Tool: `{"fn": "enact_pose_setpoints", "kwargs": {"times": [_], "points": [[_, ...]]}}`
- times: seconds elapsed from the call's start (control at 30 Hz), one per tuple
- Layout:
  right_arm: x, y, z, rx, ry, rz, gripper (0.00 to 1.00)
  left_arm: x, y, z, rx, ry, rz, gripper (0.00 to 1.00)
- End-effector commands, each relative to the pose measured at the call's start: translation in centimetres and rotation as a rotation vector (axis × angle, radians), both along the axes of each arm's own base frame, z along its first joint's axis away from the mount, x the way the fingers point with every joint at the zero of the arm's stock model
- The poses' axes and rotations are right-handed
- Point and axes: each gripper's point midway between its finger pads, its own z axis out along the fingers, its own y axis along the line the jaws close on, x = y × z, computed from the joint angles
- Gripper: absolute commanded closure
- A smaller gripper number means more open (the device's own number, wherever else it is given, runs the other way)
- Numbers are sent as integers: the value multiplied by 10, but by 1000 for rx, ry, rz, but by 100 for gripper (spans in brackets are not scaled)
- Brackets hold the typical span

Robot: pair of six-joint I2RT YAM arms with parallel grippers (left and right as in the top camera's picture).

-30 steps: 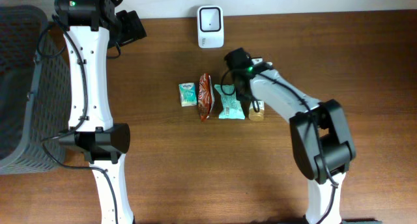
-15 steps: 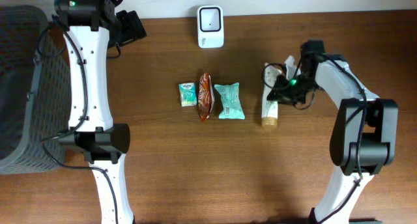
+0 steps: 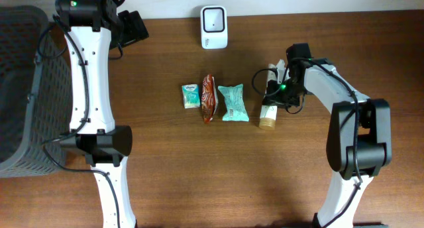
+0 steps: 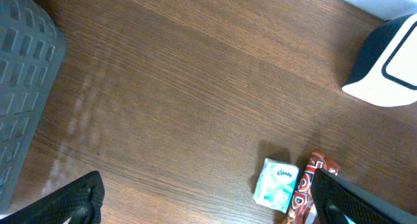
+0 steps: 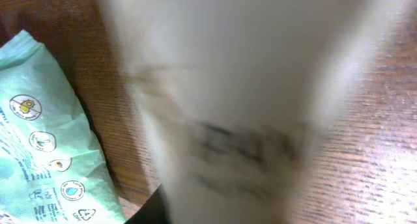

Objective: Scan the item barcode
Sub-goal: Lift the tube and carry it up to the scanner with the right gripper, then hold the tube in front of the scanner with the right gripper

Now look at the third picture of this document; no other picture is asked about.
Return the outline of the teal snack packet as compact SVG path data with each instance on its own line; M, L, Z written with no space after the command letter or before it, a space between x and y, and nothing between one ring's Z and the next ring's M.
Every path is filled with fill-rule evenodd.
M223 115L223 121L249 122L248 113L243 101L243 84L236 86L218 86L225 99L227 112Z

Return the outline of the red snack packet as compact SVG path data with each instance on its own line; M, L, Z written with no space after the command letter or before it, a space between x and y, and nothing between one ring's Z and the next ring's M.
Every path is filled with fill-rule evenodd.
M218 108L218 97L215 87L215 79L211 74L204 77L201 94L201 112L203 122L209 124Z

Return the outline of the small teal tissue pack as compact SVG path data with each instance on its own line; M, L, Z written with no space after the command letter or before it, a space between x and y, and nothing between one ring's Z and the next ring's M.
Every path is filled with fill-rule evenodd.
M182 94L185 109L200 107L199 86L197 84L183 85Z

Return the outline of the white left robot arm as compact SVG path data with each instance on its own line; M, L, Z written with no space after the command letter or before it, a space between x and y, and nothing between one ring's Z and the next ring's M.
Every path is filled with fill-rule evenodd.
M109 51L148 38L137 11L117 12L125 0L56 0L55 22L70 53L72 116L61 148L85 158L97 182L104 227L136 227L127 183L133 147L128 125L116 125L109 93Z

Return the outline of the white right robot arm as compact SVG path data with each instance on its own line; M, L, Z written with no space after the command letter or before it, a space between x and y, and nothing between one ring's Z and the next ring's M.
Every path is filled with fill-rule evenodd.
M308 44L293 44L286 60L269 64L260 125L273 127L276 111L299 113L314 95L331 114L326 156L332 170L327 196L312 227L353 227L368 185L392 160L390 106L351 86L328 58L314 58Z

